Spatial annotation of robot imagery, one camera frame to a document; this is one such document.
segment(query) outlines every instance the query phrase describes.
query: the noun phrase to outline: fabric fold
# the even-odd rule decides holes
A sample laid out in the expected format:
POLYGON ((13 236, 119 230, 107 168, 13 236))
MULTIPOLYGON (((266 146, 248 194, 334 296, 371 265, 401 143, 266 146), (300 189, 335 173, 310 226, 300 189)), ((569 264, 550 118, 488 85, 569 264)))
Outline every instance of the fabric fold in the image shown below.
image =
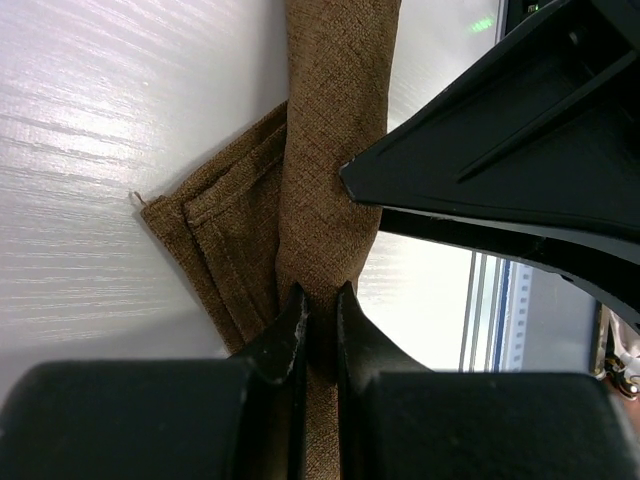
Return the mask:
POLYGON ((231 353, 310 297, 307 477, 339 477, 335 302, 357 282, 380 211, 338 170, 386 132, 399 0, 287 0, 290 94, 178 189, 142 210, 231 353))

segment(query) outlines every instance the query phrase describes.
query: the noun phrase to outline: white table surface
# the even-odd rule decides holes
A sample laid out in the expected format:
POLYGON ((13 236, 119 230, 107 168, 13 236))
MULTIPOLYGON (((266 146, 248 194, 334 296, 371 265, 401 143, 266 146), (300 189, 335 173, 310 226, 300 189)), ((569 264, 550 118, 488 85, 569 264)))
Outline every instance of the white table surface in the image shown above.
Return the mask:
MULTIPOLYGON (((494 44, 498 3, 404 0, 390 128, 494 44)), ((226 355, 131 192, 166 192, 283 101, 285 41, 284 0, 0 0, 0 400, 43 360, 226 355)), ((469 261, 381 234, 360 300, 455 368, 469 261)))

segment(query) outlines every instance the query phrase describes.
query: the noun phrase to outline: textured fabric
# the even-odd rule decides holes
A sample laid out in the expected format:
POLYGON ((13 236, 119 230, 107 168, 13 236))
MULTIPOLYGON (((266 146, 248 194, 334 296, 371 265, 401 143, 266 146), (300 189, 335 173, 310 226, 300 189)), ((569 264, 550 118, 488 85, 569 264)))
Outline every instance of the textured fabric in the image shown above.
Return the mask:
POLYGON ((386 131, 399 0, 287 0, 290 95, 142 217, 235 353, 299 282, 311 301, 308 478, 339 476, 335 300, 380 219, 338 169, 386 131))

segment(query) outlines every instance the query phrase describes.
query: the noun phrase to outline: folded fabric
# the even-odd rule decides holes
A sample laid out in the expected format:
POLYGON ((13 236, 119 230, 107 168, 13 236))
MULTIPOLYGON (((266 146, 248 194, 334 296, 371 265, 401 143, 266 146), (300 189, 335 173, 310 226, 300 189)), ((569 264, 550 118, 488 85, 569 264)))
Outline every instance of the folded fabric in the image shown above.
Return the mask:
POLYGON ((399 0, 288 0, 289 101, 142 217, 187 274, 230 352, 299 282, 310 297, 307 476, 338 478, 335 300, 380 219, 338 169, 386 132, 399 0))

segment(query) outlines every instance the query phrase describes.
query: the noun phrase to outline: green light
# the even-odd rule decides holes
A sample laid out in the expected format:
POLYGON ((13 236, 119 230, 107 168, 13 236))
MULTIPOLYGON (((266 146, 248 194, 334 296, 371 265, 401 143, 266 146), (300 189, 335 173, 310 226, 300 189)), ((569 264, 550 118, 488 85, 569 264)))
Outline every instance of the green light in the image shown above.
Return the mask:
POLYGON ((493 26, 493 22, 494 22, 493 18, 484 17, 482 20, 479 20, 473 25, 471 25, 471 27, 469 27, 469 30, 473 33, 484 32, 485 30, 488 30, 493 26))

